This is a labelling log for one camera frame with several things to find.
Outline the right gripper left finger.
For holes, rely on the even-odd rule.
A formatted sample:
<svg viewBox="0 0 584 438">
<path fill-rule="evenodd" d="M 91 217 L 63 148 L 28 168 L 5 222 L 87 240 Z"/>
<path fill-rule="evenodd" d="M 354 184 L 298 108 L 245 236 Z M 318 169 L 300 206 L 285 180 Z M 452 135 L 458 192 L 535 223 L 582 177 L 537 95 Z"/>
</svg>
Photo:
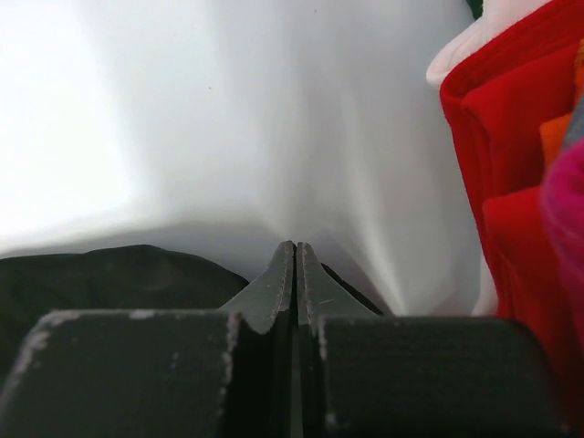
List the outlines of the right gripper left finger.
<svg viewBox="0 0 584 438">
<path fill-rule="evenodd" d="M 217 309 L 63 310 L 29 331 L 4 437 L 287 437 L 296 246 Z"/>
</svg>

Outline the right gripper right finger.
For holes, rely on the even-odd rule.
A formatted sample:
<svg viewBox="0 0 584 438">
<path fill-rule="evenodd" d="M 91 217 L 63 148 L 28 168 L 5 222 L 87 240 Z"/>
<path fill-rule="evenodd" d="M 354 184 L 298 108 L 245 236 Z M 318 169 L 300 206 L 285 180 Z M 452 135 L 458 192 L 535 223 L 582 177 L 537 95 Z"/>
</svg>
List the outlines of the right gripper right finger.
<svg viewBox="0 0 584 438">
<path fill-rule="evenodd" d="M 297 247 L 307 437 L 562 437 L 545 354 L 500 318 L 379 315 Z"/>
</svg>

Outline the black t shirt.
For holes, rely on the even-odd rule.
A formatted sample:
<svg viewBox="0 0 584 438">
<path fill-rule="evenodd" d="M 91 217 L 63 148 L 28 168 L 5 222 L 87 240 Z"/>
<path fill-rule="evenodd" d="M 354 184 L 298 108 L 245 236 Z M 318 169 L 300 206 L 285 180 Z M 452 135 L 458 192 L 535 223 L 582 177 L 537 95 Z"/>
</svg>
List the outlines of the black t shirt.
<svg viewBox="0 0 584 438">
<path fill-rule="evenodd" d="M 153 245 L 1 261 L 1 372 L 37 321 L 54 310 L 217 310 L 250 282 L 198 255 Z"/>
</svg>

